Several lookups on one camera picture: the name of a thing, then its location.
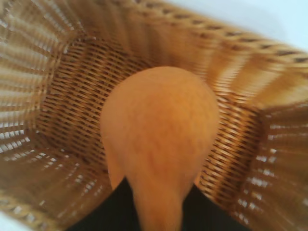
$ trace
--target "white wall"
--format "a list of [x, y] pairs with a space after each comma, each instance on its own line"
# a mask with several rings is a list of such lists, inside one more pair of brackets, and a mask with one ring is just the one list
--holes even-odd
[[308, 0], [167, 0], [308, 51]]

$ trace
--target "woven basket wall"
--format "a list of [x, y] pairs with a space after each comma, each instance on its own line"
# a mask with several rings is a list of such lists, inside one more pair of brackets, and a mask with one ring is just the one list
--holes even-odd
[[103, 103], [161, 65], [217, 94], [204, 194], [253, 230], [308, 230], [308, 55], [157, 0], [0, 1], [0, 210], [56, 231], [101, 203]]

